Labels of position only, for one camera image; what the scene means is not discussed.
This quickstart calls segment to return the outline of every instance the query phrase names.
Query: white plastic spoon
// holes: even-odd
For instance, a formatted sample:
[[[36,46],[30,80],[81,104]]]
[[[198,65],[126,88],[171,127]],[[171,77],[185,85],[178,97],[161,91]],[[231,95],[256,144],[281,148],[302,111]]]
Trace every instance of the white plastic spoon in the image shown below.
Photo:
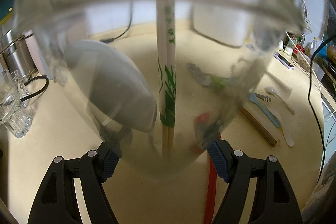
[[[282,99],[279,95],[278,95],[278,93],[277,93],[277,91],[275,90],[275,88],[273,87],[273,86],[267,86],[267,87],[265,87],[265,91],[268,93],[268,94],[272,94],[272,95],[274,95],[275,97],[277,97],[289,110],[290,110],[290,112],[292,112],[294,115],[295,115],[295,111],[294,111],[294,109],[293,108],[291,108],[290,106],[289,106],[289,104],[287,104],[287,102],[284,100],[284,99]]]

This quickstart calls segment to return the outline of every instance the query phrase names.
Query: glass cup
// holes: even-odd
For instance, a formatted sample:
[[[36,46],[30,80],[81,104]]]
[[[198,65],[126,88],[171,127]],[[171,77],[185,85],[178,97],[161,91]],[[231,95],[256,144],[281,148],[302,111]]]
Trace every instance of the glass cup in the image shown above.
[[[0,73],[0,124],[17,138],[26,135],[31,125],[30,115],[8,70]]]
[[[15,70],[10,75],[12,77],[14,85],[17,86],[17,89],[18,89],[19,95],[20,95],[20,99],[22,99],[23,97],[28,96],[29,95],[29,91],[26,89],[26,87],[22,83],[22,81],[20,79],[20,76],[19,76],[19,71]],[[28,101],[29,100],[25,100],[25,101],[22,102],[22,104],[23,104],[24,107],[27,107]]]

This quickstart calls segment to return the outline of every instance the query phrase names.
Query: white tiled wall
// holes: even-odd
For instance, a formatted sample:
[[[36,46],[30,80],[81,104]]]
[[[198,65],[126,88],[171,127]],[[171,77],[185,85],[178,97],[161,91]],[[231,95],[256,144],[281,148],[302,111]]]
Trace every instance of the white tiled wall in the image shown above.
[[[329,14],[329,0],[304,0],[308,10],[307,20],[311,22],[312,33],[304,30],[306,40],[304,47],[306,47],[314,37],[318,40],[318,45],[321,43],[323,33],[326,28],[328,14]]]

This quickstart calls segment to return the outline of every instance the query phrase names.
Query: metal pot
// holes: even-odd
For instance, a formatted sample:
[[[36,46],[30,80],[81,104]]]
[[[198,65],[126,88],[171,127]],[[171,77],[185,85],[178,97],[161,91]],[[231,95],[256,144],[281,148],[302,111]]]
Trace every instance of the metal pot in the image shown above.
[[[12,37],[11,31],[8,31],[0,40],[0,51],[3,54],[9,72],[18,70],[23,83],[28,81],[30,76],[36,71],[24,35]]]

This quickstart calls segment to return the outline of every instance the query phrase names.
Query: white phone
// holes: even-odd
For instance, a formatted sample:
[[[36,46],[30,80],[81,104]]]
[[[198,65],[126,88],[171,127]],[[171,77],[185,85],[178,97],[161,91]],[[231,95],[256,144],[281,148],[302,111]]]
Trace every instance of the white phone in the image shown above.
[[[286,68],[288,68],[288,69],[294,69],[294,66],[289,61],[287,61],[286,58],[284,58],[280,53],[275,52],[273,54],[273,56],[276,59],[278,59],[281,63],[283,63]]]

